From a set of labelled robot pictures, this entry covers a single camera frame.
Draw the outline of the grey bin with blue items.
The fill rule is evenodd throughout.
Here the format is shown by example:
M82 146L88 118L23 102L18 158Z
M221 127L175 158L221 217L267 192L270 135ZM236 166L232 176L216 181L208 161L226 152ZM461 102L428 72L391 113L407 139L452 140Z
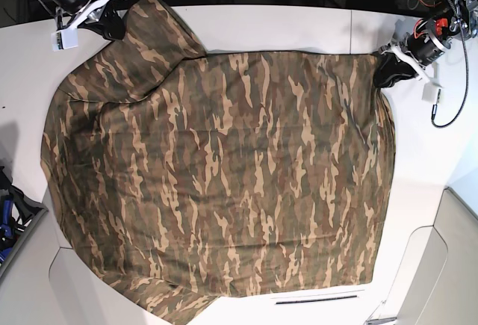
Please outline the grey bin with blue items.
M1 164L1 279L47 212L47 207L13 184L9 170Z

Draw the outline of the camouflage T-shirt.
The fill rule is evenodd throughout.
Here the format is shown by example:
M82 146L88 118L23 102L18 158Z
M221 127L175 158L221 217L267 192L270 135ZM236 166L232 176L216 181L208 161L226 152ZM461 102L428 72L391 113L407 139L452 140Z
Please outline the camouflage T-shirt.
M73 70L41 166L97 277L172 324L219 297L373 278L394 174L374 55L209 54L161 0Z

